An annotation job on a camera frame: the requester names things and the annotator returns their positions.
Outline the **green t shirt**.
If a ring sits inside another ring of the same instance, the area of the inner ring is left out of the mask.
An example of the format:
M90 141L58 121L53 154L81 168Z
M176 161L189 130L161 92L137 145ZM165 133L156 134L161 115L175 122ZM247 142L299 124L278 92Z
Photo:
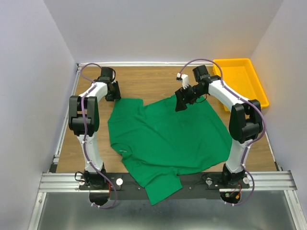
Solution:
M226 126L204 98L179 112L176 102L175 96L149 105L123 98L108 120L111 148L152 205L182 189L180 175L226 161L232 146Z

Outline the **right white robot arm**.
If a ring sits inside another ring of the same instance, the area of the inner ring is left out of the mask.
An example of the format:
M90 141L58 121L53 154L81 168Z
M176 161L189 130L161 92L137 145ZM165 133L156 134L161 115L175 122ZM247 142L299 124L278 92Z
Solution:
M188 75L179 72L176 76L176 80L181 82L182 86L175 92L175 111L186 110L188 104L196 103L203 95L214 96L228 108L228 130L232 146L228 160L223 166L220 181L227 188L233 187L245 177L245 162L251 145L265 133L260 102L238 94L220 75L210 75L205 65L194 68L193 74L197 82L194 86L190 85Z

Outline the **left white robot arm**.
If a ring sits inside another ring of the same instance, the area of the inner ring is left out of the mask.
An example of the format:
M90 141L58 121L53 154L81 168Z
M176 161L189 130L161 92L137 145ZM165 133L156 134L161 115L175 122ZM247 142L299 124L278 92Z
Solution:
M100 157L97 132L100 126L98 104L102 98L108 102L121 99L116 71L110 67L100 67L100 76L91 80L83 75L80 76L91 82L90 87L78 96L69 98L68 125L69 129L77 137L85 161L85 169L82 178L78 180L80 185L90 188L103 189L108 186L113 188L110 179L105 175L105 167Z

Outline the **yellow plastic tray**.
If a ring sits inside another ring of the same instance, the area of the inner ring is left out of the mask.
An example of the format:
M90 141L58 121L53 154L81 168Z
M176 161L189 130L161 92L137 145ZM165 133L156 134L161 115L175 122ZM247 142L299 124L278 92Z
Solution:
M270 103L249 58L215 59L219 67L213 66L215 75L221 75L226 84L237 93L249 99L257 99L261 108L269 107Z

